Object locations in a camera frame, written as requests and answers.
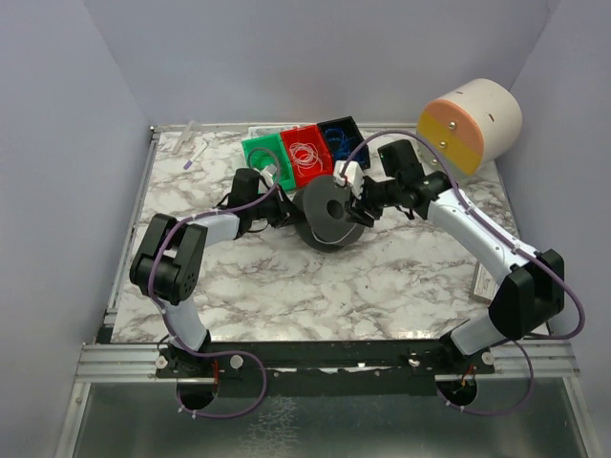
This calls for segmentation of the black spool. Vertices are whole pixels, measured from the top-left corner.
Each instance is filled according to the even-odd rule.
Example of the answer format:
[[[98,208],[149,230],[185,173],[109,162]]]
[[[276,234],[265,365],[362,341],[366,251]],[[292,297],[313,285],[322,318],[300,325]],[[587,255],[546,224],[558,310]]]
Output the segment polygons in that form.
[[[348,222],[348,187],[340,187],[333,176],[319,176],[300,189],[292,201],[305,213],[305,222],[295,224],[302,241],[322,253],[335,253],[361,238],[365,227]]]

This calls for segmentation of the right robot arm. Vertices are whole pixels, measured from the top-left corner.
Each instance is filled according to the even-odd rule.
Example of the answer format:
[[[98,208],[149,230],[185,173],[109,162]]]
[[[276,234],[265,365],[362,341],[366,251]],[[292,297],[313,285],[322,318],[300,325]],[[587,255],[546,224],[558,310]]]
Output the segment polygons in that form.
[[[455,190],[447,174],[425,173],[409,141],[383,146],[380,158],[385,181],[365,176],[356,161],[339,161],[334,167],[336,184],[350,191],[350,220],[371,226],[385,208],[405,208],[410,218],[419,216],[450,234],[498,286],[484,314],[446,335],[454,352],[471,356],[494,344],[520,340],[563,310],[560,254],[540,252],[513,237]]]

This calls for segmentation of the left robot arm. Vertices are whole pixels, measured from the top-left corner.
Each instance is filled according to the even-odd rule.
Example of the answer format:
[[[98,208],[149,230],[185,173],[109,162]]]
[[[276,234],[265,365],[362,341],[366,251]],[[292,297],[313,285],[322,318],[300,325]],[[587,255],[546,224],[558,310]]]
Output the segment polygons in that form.
[[[192,295],[200,277],[204,250],[239,239],[257,220],[273,228],[306,220],[277,184],[268,185],[261,173],[240,168],[232,187],[217,208],[178,220],[156,214],[148,224],[132,261],[129,279],[158,307],[170,345],[187,353],[204,353],[211,341],[199,318]]]

